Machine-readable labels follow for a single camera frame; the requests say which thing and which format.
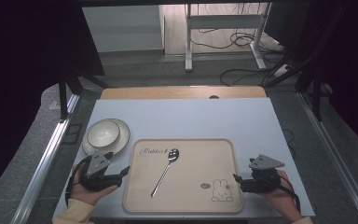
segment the spoon handle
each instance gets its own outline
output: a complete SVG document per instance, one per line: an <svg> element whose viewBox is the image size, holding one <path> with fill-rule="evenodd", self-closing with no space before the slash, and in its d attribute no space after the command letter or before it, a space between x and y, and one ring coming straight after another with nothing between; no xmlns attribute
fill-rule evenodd
<svg viewBox="0 0 358 224"><path fill-rule="evenodd" d="M159 187L159 185L161 184L162 179L164 178L165 174L167 174L167 171L168 171L168 168L170 168L170 165L171 165L171 163L168 163L167 168L165 168L164 173L162 173L162 176L159 178L159 181L158 181L158 183L156 184L156 187L153 189L153 192L152 192L152 194L150 195L152 198L154 198L154 196L156 195L157 190L158 190L158 187Z"/></svg>

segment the spoon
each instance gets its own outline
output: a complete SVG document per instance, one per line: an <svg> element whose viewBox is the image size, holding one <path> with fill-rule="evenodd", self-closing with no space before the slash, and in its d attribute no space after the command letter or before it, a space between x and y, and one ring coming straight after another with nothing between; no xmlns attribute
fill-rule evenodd
<svg viewBox="0 0 358 224"><path fill-rule="evenodd" d="M157 193L158 187L162 182L162 179L164 178L165 174L168 171L168 168L170 168L170 165L172 162L176 161L179 158L179 150L176 148L171 149L170 153L168 154L168 165L167 168L165 168L164 173L162 173L161 178L159 179L158 183L156 184L156 187L153 189L152 194L150 195L152 198L154 198L154 196Z"/></svg>

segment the beige sleeve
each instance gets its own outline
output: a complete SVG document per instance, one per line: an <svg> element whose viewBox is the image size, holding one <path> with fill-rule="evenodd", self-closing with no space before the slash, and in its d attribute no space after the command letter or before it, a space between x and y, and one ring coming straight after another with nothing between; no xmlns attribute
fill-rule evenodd
<svg viewBox="0 0 358 224"><path fill-rule="evenodd" d="M312 224L313 222L310 220L309 217L303 217L302 219L300 219L299 221L296 221L292 224Z"/></svg>
<svg viewBox="0 0 358 224"><path fill-rule="evenodd" d="M92 223L89 222L89 218L94 208L95 206L88 203L69 199L68 208L55 216L52 221L54 224Z"/></svg>

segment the beige tray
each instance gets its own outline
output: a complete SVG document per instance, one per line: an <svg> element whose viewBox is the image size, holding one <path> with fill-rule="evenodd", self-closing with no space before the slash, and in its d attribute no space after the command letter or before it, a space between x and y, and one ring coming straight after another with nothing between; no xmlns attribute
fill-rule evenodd
<svg viewBox="0 0 358 224"><path fill-rule="evenodd" d="M150 195L179 149L154 198ZM139 140L131 156L124 195L129 212L239 212L243 197L233 146L227 139Z"/></svg>

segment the human hand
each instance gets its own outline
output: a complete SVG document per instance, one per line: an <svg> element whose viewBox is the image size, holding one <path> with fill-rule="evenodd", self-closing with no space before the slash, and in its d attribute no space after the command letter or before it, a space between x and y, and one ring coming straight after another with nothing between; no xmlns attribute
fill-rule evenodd
<svg viewBox="0 0 358 224"><path fill-rule="evenodd" d="M292 184L285 171L278 170L281 177L281 185L287 189L293 190ZM291 195L281 189L275 189L270 193L259 193L266 198L269 203L290 223L298 221L302 218L300 212L296 208L295 201Z"/></svg>
<svg viewBox="0 0 358 224"><path fill-rule="evenodd" d="M80 183L80 171L83 169L85 164L80 165L80 168L77 170L74 182L72 185L71 196L69 198L79 200L83 203L88 203L94 205L104 196L112 193L118 186L114 185L109 188L103 189L101 191L90 191L84 188Z"/></svg>

